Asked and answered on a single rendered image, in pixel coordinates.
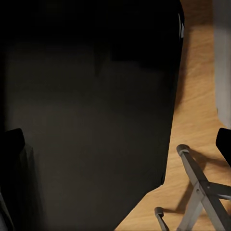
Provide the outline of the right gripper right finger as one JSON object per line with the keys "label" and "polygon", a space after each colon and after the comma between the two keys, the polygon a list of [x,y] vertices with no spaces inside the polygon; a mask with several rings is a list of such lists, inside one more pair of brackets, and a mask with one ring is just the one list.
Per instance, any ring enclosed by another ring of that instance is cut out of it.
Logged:
{"label": "right gripper right finger", "polygon": [[225,128],[219,129],[216,146],[231,166],[231,130]]}

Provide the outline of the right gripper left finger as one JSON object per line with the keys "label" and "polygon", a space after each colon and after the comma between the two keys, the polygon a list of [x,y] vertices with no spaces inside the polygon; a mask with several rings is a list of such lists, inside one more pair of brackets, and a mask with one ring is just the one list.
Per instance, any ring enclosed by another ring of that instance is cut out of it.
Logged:
{"label": "right gripper left finger", "polygon": [[21,128],[0,133],[0,186],[25,147]]}

